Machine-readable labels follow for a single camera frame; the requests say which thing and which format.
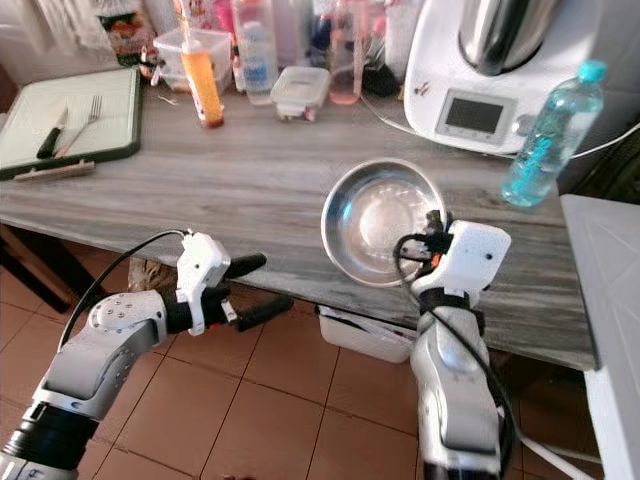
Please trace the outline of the white folding table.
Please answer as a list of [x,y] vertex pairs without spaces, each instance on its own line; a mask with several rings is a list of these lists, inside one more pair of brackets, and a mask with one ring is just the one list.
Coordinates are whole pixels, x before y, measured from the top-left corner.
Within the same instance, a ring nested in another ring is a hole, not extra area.
[[559,197],[596,352],[584,372],[605,480],[640,480],[640,205]]

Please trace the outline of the black handled knife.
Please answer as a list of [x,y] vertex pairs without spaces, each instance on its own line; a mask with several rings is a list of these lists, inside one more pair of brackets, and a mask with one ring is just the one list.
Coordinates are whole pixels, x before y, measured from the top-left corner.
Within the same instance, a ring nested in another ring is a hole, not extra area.
[[49,157],[54,155],[60,134],[64,131],[65,127],[67,127],[68,115],[68,106],[63,106],[63,109],[60,110],[58,115],[58,119],[55,120],[49,132],[45,134],[44,140],[42,140],[40,147],[38,147],[35,155],[37,159],[49,159]]

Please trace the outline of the silver fork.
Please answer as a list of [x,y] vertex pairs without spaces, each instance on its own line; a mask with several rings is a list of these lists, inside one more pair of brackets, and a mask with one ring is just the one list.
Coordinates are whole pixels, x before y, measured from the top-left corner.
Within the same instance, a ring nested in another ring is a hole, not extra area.
[[100,96],[93,96],[90,104],[90,109],[88,109],[87,118],[84,119],[84,123],[81,128],[78,129],[76,133],[70,137],[70,141],[67,145],[61,147],[61,150],[58,152],[59,157],[65,157],[69,154],[70,150],[76,145],[79,137],[82,136],[84,132],[87,131],[88,128],[91,127],[93,123],[96,123],[97,120],[100,119],[102,109],[102,99]]

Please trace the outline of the shiny steel bowl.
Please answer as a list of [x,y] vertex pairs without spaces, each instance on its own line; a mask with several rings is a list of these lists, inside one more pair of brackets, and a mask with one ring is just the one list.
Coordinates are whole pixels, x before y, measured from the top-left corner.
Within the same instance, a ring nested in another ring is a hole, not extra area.
[[430,211],[445,210],[443,195],[419,166],[393,157],[353,166],[326,197],[321,236],[326,256],[349,279],[397,287],[393,248],[424,232]]

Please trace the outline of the marble top wooden table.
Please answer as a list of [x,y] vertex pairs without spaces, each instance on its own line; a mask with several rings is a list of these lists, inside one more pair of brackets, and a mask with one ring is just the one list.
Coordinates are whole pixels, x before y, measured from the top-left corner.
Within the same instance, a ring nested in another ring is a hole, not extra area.
[[280,122],[270,106],[223,100],[223,127],[198,124],[188,99],[143,95],[141,148],[87,177],[0,186],[0,218],[33,232],[124,251],[159,230],[210,234],[234,255],[262,252],[248,285],[292,294],[404,325],[415,323],[407,294],[361,285],[323,248],[330,189],[375,157],[410,161],[433,180],[462,220],[511,234],[512,246],[479,307],[490,347],[570,369],[595,369],[596,351],[556,198],[531,209],[499,196],[509,161],[458,150],[385,124],[394,101],[325,106],[315,122]]

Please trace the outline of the small dark jar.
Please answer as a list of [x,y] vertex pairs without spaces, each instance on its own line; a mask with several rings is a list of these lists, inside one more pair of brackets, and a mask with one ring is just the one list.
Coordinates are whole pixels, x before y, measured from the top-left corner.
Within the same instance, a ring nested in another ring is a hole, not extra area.
[[147,52],[142,52],[140,55],[138,68],[140,68],[141,76],[146,79],[151,87],[156,87],[159,84],[160,77],[157,76],[157,63]]

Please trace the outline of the small lidded food container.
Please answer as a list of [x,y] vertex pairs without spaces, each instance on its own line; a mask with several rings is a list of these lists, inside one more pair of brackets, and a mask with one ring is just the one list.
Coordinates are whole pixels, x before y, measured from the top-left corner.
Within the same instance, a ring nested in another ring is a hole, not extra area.
[[280,122],[315,122],[325,104],[332,74],[316,67],[287,67],[271,88],[270,100],[275,104]]

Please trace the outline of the white plastic bin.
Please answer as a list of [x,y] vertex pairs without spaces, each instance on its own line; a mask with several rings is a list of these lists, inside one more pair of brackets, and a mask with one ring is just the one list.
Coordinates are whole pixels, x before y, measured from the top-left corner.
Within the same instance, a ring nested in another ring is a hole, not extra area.
[[339,308],[317,305],[316,312],[320,332],[326,342],[389,364],[403,364],[419,337],[415,329],[351,314]]

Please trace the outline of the orange sauce bottle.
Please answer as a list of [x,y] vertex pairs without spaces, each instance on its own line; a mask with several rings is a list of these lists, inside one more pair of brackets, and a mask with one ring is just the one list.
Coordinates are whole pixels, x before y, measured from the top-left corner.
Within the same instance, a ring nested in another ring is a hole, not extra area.
[[209,47],[202,44],[200,37],[189,26],[187,1],[173,0],[173,4],[183,37],[180,60],[188,78],[198,119],[205,128],[219,128],[224,124],[223,105]]

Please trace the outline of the clear plastic cup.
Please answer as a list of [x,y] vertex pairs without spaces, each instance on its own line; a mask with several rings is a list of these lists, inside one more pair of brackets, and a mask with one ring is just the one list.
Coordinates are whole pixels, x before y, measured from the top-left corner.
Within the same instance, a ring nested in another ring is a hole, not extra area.
[[244,92],[252,105],[271,104],[278,64],[270,0],[232,0]]

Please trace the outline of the white kitchen cooking machine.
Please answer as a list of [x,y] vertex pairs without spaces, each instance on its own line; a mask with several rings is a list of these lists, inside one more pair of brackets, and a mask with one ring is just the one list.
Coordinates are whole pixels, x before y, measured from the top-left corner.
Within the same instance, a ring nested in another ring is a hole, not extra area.
[[559,83],[588,60],[604,0],[424,0],[404,114],[431,141],[515,154]]

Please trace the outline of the colourful food packet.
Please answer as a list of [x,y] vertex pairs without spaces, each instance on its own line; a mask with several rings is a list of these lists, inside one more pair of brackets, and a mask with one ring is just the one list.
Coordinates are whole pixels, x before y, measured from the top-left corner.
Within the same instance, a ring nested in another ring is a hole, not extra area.
[[95,0],[95,15],[123,67],[137,67],[152,40],[142,0]]

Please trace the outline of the black bag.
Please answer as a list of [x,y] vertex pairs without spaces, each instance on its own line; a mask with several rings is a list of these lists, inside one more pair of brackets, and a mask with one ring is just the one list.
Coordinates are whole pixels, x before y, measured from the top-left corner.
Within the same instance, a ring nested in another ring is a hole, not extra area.
[[640,204],[640,131],[604,152],[579,183],[562,195],[581,195]]

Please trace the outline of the clear plastic storage box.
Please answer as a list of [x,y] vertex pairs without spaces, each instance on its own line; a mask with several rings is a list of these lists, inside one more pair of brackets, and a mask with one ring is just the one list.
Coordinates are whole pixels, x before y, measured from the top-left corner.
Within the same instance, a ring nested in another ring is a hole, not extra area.
[[[227,90],[234,84],[230,70],[230,38],[232,36],[219,29],[192,29],[191,38],[198,46],[204,47],[210,54],[214,67],[215,81],[219,91]],[[160,77],[165,79],[170,88],[178,92],[189,92],[189,82],[182,63],[184,36],[182,29],[173,29],[165,35],[157,36],[154,46],[159,51],[163,65],[159,69]]]

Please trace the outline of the pink plastic cup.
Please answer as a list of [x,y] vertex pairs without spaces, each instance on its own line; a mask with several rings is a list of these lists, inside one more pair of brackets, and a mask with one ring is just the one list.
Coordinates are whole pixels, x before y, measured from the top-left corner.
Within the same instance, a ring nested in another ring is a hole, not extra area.
[[330,13],[329,99],[335,105],[355,105],[369,44],[369,0],[335,0]]

